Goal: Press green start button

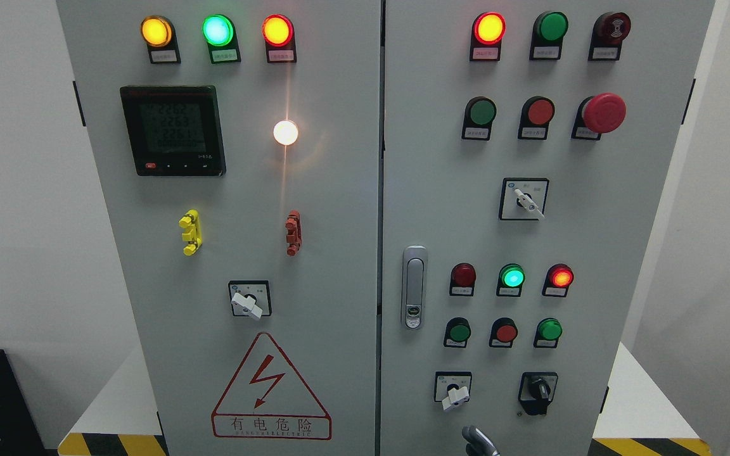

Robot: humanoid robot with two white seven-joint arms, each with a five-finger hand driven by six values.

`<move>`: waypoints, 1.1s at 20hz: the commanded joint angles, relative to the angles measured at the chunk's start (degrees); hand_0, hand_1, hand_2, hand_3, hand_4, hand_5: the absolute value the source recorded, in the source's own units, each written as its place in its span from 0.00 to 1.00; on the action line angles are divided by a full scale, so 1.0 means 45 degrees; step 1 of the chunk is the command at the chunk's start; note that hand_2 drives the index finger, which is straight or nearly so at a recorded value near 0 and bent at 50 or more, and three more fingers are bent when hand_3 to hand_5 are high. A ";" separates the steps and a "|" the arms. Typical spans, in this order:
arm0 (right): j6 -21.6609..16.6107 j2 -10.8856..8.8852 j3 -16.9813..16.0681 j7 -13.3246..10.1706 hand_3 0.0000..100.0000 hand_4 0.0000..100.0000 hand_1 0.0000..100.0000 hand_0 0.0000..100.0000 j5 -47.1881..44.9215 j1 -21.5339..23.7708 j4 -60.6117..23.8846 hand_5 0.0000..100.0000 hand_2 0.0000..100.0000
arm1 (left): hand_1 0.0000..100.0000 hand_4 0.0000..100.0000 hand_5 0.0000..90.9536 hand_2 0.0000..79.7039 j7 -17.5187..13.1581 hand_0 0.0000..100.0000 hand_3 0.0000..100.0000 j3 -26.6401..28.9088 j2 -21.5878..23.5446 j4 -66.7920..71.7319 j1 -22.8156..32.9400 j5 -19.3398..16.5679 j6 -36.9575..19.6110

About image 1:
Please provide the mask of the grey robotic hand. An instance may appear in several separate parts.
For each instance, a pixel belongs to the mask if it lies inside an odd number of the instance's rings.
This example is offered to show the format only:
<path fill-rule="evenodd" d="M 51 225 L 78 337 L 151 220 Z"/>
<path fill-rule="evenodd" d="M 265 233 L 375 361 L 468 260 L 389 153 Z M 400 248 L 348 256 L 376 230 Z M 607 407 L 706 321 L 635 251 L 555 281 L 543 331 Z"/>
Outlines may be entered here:
<path fill-rule="evenodd" d="M 499 452 L 492 440 L 475 426 L 464 426 L 461 435 L 466 440 L 466 455 L 498 456 Z"/>

